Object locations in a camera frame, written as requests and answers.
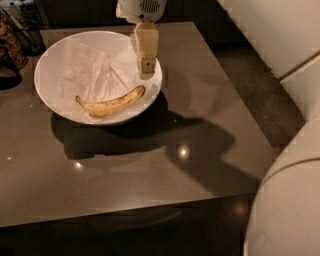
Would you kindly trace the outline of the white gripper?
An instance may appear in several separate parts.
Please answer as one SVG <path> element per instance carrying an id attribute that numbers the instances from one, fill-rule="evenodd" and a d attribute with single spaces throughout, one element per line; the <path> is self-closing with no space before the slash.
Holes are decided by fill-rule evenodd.
<path id="1" fill-rule="evenodd" d="M 164 14 L 167 0 L 118 0 L 116 16 L 137 24 L 130 41 L 136 55 L 141 80 L 154 75 L 158 55 L 159 31 L 154 24 Z"/>

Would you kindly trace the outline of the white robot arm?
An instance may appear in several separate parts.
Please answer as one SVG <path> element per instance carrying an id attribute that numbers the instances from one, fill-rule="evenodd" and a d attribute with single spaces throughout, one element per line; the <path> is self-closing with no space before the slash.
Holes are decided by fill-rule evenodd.
<path id="1" fill-rule="evenodd" d="M 267 137 L 279 155 L 253 201 L 241 256 L 320 256 L 320 0 L 161 1 L 164 19 L 230 20 L 276 78 L 276 96 L 291 105 L 271 107 Z"/>

